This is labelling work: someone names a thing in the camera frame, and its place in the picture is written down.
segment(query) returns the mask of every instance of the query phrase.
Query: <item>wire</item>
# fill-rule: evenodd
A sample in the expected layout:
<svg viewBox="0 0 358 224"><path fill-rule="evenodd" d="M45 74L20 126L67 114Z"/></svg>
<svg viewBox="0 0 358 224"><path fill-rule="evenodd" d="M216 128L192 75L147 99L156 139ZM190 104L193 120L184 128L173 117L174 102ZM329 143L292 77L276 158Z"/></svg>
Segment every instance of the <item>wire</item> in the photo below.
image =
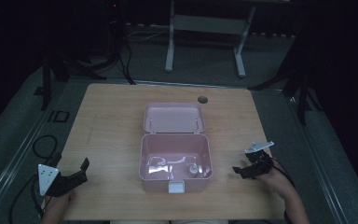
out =
<svg viewBox="0 0 358 224"><path fill-rule="evenodd" d="M22 188L20 189L19 193L17 193L16 197L13 200L13 203L11 203L10 206L10 210L8 212L8 223L12 224L13 223L13 210L14 210L14 205L16 204L17 200L20 198L22 192L25 190L25 188L36 178L36 175L33 175L26 183L24 186L22 186Z"/></svg>
<svg viewBox="0 0 358 224"><path fill-rule="evenodd" d="M49 199L48 199L48 201L46 202L46 204L45 204L45 207L42 209L44 212L46 211L46 208L48 207L48 204L51 202L51 199L52 199L53 197L50 197Z"/></svg>
<svg viewBox="0 0 358 224"><path fill-rule="evenodd" d="M293 181L293 178L290 176L289 172L287 172L287 169L276 158L272 158L272 159L275 160L277 163L279 163L279 165L283 168L284 173L288 176L289 181L291 180L290 182L292 183L293 187L296 188L295 182Z"/></svg>
<svg viewBox="0 0 358 224"><path fill-rule="evenodd" d="M145 40L148 40L148 39L151 39L155 36L158 36L158 35L162 35L164 33L166 33L167 31L169 31L169 29L165 29L163 31L160 31L160 32L133 32L132 34L128 35L128 37L132 36L132 35L135 35L135 34L153 34L153 35L150 35L150 36L147 36L143 39L129 39L129 41L132 41L132 42L142 42L142 41L145 41Z"/></svg>
<svg viewBox="0 0 358 224"><path fill-rule="evenodd" d="M115 61L112 63L112 65L110 65L109 67L105 68L105 69L102 70L102 71L98 71L97 73L98 73L98 74L102 74L102 73L108 71L109 69L113 68L113 67L116 66L116 65L117 65L117 60L115 60Z"/></svg>
<svg viewBox="0 0 358 224"><path fill-rule="evenodd" d="M290 175L287 174L285 171L281 170L280 168L276 167L275 165L269 164L269 163L266 162L266 161L263 161L263 160L257 160L257 161L263 162L263 163L265 163L267 166L269 166L269 167L271 167L271 168L274 168L275 170L279 171L282 175L284 175L284 176L289 180L289 182L293 185L293 187L296 188L295 182L294 182L293 179L290 177Z"/></svg>
<svg viewBox="0 0 358 224"><path fill-rule="evenodd" d="M129 52L130 52L130 56L129 59L127 60L127 66L124 65L123 60L121 58L121 55L118 54L118 60L120 61L121 67L123 70L121 70L124 74L124 77L127 79L127 81L131 84L131 85L136 85L136 83L133 81L133 79L130 76L130 70L129 70L129 66L130 66L130 60L131 60L131 49L128 48Z"/></svg>
<svg viewBox="0 0 358 224"><path fill-rule="evenodd" d="M43 156L43 155L40 155L37 150L36 150L36 144L43 138L51 138L54 140L54 147L52 148L50 154L48 156ZM40 136L38 138L36 138L34 140L34 143L32 145L32 149L33 149L33 152L34 154L38 157L38 158L41 158L41 159L46 159L44 164L48 163L49 160L51 160L53 158L53 155L54 153L56 152L57 150L57 146L58 146L58 141L57 141L57 138L54 137L53 135L50 135L50 134L47 134L47 135L43 135L43 136ZM26 183L24 186L22 186L22 188L20 189L19 193L16 195L15 199L13 200L11 206L10 206L10 209L9 209L9 213L8 213L8 222L9 224L12 224L13 223L13 210L14 210L14 206L16 205L16 202L17 200L20 198L22 192L25 190L25 188L31 183L31 197L32 197L32 200L34 202L34 208L36 209L36 211L38 212L39 216L42 217L43 214L44 214L44 209L46 208L46 206L48 205L48 203L46 204L45 208L41 208L37 199L36 199L36 195L35 195L35 184L36 182L39 180L39 177L38 175L33 175Z"/></svg>
<svg viewBox="0 0 358 224"><path fill-rule="evenodd" d="M54 140L54 147L53 149L51 150L51 153L48 155L48 156L42 156L40 155L37 151L36 151L36 144L43 138L51 138ZM32 144L32 151L34 152L34 154L41 158L41 159L46 159L44 164L46 164L49 160L51 160L51 158L53 157L54 153L56 152L57 150L57 145L58 145L58 141L57 141L57 138L54 137L53 135L51 134L47 134L47 135L43 135L43 136L40 136L38 138L36 138L36 140L34 140L34 143Z"/></svg>

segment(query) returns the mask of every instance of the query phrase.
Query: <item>metal stand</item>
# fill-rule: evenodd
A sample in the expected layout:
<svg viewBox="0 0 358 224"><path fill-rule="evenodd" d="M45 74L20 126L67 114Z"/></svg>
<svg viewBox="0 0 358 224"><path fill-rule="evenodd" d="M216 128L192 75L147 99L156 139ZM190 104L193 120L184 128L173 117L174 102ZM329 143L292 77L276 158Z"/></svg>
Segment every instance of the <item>metal stand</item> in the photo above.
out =
<svg viewBox="0 0 358 224"><path fill-rule="evenodd" d="M54 75L59 81L67 81L69 78L69 74L67 73L66 69L64 69L66 65L64 65L63 62L66 62L70 66L93 79L106 80L106 77L99 76L88 67L83 66L81 63L78 63L69 57L46 53L43 59L43 87L41 91L41 94L43 95L42 110L46 110L51 100L51 70L53 70Z"/></svg>
<svg viewBox="0 0 358 224"><path fill-rule="evenodd" d="M245 69L242 60L242 50L245 44L252 18L255 14L255 7L249 10L246 20L232 20L220 18L197 17L187 15L175 15L174 0L171 1L171 18L170 18L170 40L167 52L167 61L165 63L165 71L171 72L173 67L173 32L174 30L188 30L198 32L211 32L219 34L241 35L240 44L234 48L234 57L237 64L238 75L245 77Z"/></svg>

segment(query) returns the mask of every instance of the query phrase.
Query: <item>gray carpet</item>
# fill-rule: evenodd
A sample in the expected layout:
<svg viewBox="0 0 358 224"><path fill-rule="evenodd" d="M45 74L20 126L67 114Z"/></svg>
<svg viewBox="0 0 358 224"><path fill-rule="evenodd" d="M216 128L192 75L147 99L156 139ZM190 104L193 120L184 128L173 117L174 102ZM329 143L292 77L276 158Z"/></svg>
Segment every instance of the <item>gray carpet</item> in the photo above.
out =
<svg viewBox="0 0 358 224"><path fill-rule="evenodd" d="M282 37L267 39L251 35L242 54L247 77L239 78L229 45L206 44L199 40L199 36L192 34L178 34L177 38L179 41L171 73L164 71L167 49L165 34L156 39L131 42L130 71L137 83L153 81L246 88L273 77L293 42L292 39ZM122 55L126 61L129 53L123 49ZM99 73L108 77L103 82L128 85L122 79L118 66ZM96 81L75 72L68 83L53 82L54 100L48 110L42 112L41 97L34 96L34 90L41 85L39 70L27 79L0 116L0 175L19 148L27 152L24 153L20 169L14 174L15 178L9 188L0 193L0 223L7 223L8 211L15 195L36 172L37 164L43 161L32 153L32 143L38 136L53 134L58 139L57 150L63 149L85 90L92 82ZM282 85L284 82L271 88L281 89ZM303 127L293 112L296 103L283 97L279 91L253 91L253 96L266 137L275 142L271 150L295 180L311 223L358 223L358 179L325 114L315 109L308 111L308 125ZM53 110L69 112L68 121L48 122ZM38 142L37 148L46 155L53 145L50 139L43 139ZM319 175L321 171L315 169L315 156L324 168L324 174L329 180L327 184L333 189L336 201L342 208L338 210L344 213L343 216L337 217L337 203L331 203L325 197L332 194L325 192L325 179ZM25 189L16 203L13 217L14 223L39 223L29 188ZM271 222L283 223L282 220ZM240 223L264 222L252 220Z"/></svg>

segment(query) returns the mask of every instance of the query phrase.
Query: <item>person's arm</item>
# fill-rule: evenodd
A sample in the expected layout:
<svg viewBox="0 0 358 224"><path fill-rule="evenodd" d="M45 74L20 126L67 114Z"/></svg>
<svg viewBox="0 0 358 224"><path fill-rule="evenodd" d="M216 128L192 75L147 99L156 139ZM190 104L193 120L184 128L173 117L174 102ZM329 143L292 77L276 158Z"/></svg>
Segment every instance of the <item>person's arm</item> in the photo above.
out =
<svg viewBox="0 0 358 224"><path fill-rule="evenodd" d="M66 212L69 201L75 198L75 191L71 190L68 193L58 198L48 198L45 200L47 204L45 214L43 215L41 224L58 224L61 222L63 215Z"/></svg>
<svg viewBox="0 0 358 224"><path fill-rule="evenodd" d="M274 165L282 170L278 162L274 161ZM297 190L283 174L272 168L268 174L260 175L257 179L266 183L284 199L286 214L293 224L310 223Z"/></svg>

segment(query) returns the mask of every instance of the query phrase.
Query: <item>black cable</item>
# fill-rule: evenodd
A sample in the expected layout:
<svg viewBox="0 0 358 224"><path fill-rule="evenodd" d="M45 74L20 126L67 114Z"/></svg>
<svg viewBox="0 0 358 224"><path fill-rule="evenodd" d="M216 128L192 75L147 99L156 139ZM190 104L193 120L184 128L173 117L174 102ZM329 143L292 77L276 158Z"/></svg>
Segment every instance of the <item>black cable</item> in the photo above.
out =
<svg viewBox="0 0 358 224"><path fill-rule="evenodd" d="M46 211L46 208L48 207L48 204L51 202L51 199L52 199L53 197L50 197L49 199L48 199L48 201L46 202L46 204L45 204L45 207L43 207L43 211L45 212Z"/></svg>
<svg viewBox="0 0 358 224"><path fill-rule="evenodd" d="M42 155L40 155L39 153L37 153L37 151L36 151L36 144L37 144L41 139L47 138L47 137L49 137L49 138L51 138L51 139L54 140L54 147L53 147L53 149L51 150L51 153L50 153L48 156L42 156ZM36 140L34 140L34 143L32 144L32 151L34 152L34 154L35 154L37 157L39 157L39 158L41 158L41 159L46 159L45 162L44 162L44 164L47 164L48 161L51 160L51 158L53 158L53 155L54 155L54 153L55 153L56 150L57 150L57 146L58 146L57 138L54 137L54 136L51 135L51 134L47 134L47 135L40 136L40 137L36 138Z"/></svg>
<svg viewBox="0 0 358 224"><path fill-rule="evenodd" d="M114 58L114 59L108 59L108 60L106 60L105 62L102 62L102 63L96 63L96 64L93 64L93 65L84 65L84 66L89 68L89 69L91 69L92 71L101 73L101 72L98 71L99 69L105 68L104 70L108 70L111 67L115 66L116 63L117 63L117 58Z"/></svg>
<svg viewBox="0 0 358 224"><path fill-rule="evenodd" d="M290 177L290 175L287 174L285 171L281 170L280 168L276 167L275 165L269 164L269 163L266 162L266 161L262 161L262 160L257 160L257 161L263 162L263 163L265 163L267 166L269 166L269 167L271 167L271 168L274 168L275 170L279 171L282 175L284 175L284 176L289 180L289 182L293 185L293 187L296 188L295 182L294 182L293 179Z"/></svg>
<svg viewBox="0 0 358 224"><path fill-rule="evenodd" d="M129 57L128 61L127 61L127 64L130 63L130 59L131 59L131 52L130 52L130 57ZM128 81L131 85L136 85L135 82L133 81L133 79L130 77L129 68L128 68L128 66L126 67L126 66L124 65L123 60L122 60L120 54L118 54L118 60L120 61L121 67L122 67L122 69L123 69L123 70L121 70L121 71L122 71L123 74L124 74L124 78L126 78L127 81Z"/></svg>
<svg viewBox="0 0 358 224"><path fill-rule="evenodd" d="M281 162L278 161L277 159L275 159L275 158L272 158L272 159L275 160L277 163L279 163L279 165L283 168L284 172L289 176L289 180L292 180L291 183L292 183L293 187L296 188L295 182L293 181L293 178L290 176L289 172L287 172L286 167L284 167L284 166L281 164Z"/></svg>
<svg viewBox="0 0 358 224"><path fill-rule="evenodd" d="M105 68L105 69L102 70L102 71L98 71L97 73L98 73L98 74L104 73L104 72L108 71L109 69L111 69L112 67L114 67L114 66L116 66L116 65L117 65L117 59L115 59L109 67Z"/></svg>
<svg viewBox="0 0 358 224"><path fill-rule="evenodd" d="M35 178L34 181L31 183L31 197L32 200L34 202L34 208L36 209L37 213L39 214L40 217L43 217L43 215L45 214L43 212L43 209L40 207L39 203L37 202L36 199L36 195L35 195L35 190L34 190L34 184L36 183L36 181L39 180L39 177Z"/></svg>
<svg viewBox="0 0 358 224"><path fill-rule="evenodd" d="M50 154L48 156L43 156L43 155L40 155L37 151L36 151L36 144L43 138L51 138L54 140L54 147L52 148ZM47 164L49 160L51 160L53 158L53 155L54 153L56 152L57 150L57 146L58 146L58 141L57 141L57 138L54 137L53 135L50 135L50 134L47 134L47 135L43 135L43 136L40 136L38 138L36 138L34 140L34 143L32 145L32 150L34 152L34 154L41 158L41 159L46 159L44 164ZM30 184L31 184L31 197L33 199L33 202L34 202L34 208L36 209L36 211L38 212L39 216L42 217L44 212L43 212L43 209L40 207L37 199L36 199L36 195L35 195L35 183L39 180L39 177L38 175L33 175L26 183L24 186L22 186L22 188L20 189L19 193L16 195L15 199L13 200L11 206L10 206L10 209L9 209L9 213L8 213L8 222L9 224L12 224L13 223L13 210L14 210L14 206L16 205L16 202L17 200L20 198L22 192L25 190L25 188Z"/></svg>
<svg viewBox="0 0 358 224"><path fill-rule="evenodd" d="M22 192L25 190L25 188L29 185L29 183L31 183L34 179L36 178L36 175L33 175L26 183L24 186L22 186L22 188L20 189L19 193L17 193L16 197L13 200L13 203L11 203L10 206L10 210L8 212L8 223L12 224L13 223L13 210L14 210L14 205L16 204L17 200L20 198Z"/></svg>

